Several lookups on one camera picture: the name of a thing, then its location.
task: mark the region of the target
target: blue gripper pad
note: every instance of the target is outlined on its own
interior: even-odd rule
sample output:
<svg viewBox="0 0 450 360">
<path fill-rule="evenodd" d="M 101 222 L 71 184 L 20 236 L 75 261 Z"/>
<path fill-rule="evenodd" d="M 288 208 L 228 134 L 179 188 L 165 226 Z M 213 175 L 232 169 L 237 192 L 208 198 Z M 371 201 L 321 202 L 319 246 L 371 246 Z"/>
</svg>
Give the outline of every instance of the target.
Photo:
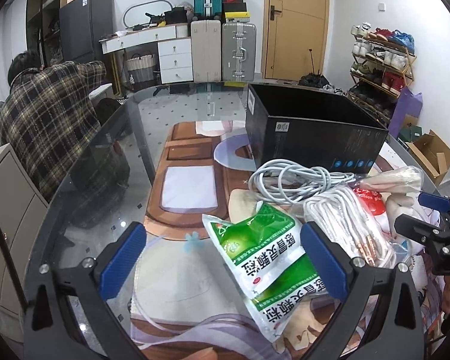
<svg viewBox="0 0 450 360">
<path fill-rule="evenodd" d="M 300 242 L 330 296 L 344 302 L 348 295 L 346 274 L 310 225 L 302 226 Z"/>
<path fill-rule="evenodd" d="M 103 300 L 115 298 L 147 243 L 147 232 L 141 223 L 115 252 L 100 275 L 98 292 Z"/>
<path fill-rule="evenodd" d="M 450 199 L 442 196 L 432 195 L 431 193 L 422 192 L 418 196 L 418 204 L 423 207 L 437 210 L 438 212 L 450 211 Z"/>
</svg>

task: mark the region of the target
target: door frame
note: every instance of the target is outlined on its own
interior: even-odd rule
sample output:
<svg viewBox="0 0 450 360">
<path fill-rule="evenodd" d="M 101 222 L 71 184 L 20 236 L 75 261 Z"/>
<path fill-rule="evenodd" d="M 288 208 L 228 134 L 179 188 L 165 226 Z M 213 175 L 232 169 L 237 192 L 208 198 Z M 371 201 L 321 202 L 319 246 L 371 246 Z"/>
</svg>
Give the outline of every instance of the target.
<svg viewBox="0 0 450 360">
<path fill-rule="evenodd" d="M 323 32 L 323 48 L 322 55 L 320 56 L 319 69 L 323 72 L 323 64 L 325 61 L 325 51 L 327 48 L 328 37 L 328 19 L 330 15 L 330 0 L 325 0 L 325 31 Z M 262 65 L 260 70 L 262 72 L 262 78 L 265 78 L 265 71 L 267 67 L 267 50 L 268 50 L 268 24 L 270 17 L 270 0 L 263 0 L 263 39 L 262 39 Z"/>
</svg>

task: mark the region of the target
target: silver bolt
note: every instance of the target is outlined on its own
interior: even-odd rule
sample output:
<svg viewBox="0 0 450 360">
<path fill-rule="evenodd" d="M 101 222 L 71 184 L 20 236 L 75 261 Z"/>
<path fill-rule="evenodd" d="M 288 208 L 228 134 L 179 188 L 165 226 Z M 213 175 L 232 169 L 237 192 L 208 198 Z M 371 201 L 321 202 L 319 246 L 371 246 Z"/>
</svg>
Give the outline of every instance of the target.
<svg viewBox="0 0 450 360">
<path fill-rule="evenodd" d="M 355 257 L 352 262 L 357 268 L 363 268 L 365 266 L 365 260 L 361 257 Z"/>
<path fill-rule="evenodd" d="M 50 270 L 50 267 L 48 264 L 42 264 L 40 268 L 38 268 L 38 271 L 43 275 L 46 274 Z"/>
<path fill-rule="evenodd" d="M 403 262 L 399 263 L 399 264 L 398 264 L 398 270 L 399 270 L 400 272 L 406 272 L 406 271 L 408 271 L 407 264 L 404 264 Z"/>
<path fill-rule="evenodd" d="M 95 265 L 95 259 L 92 257 L 86 257 L 82 261 L 83 268 L 91 268 Z"/>
</svg>

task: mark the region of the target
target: green and white packet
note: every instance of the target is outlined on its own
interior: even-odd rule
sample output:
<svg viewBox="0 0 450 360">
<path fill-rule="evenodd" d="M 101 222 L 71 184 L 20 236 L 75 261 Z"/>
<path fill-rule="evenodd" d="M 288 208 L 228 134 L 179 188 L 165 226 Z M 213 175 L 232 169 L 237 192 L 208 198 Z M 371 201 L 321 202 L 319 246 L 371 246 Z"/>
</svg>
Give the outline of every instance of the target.
<svg viewBox="0 0 450 360">
<path fill-rule="evenodd" d="M 235 224 L 202 215 L 211 240 L 249 299 L 264 292 L 305 254 L 300 222 L 265 202 L 258 202 L 256 211 Z"/>
<path fill-rule="evenodd" d="M 282 335 L 300 300 L 326 293 L 323 281 L 305 254 L 258 297 L 244 302 L 260 332 L 274 342 Z"/>
</svg>

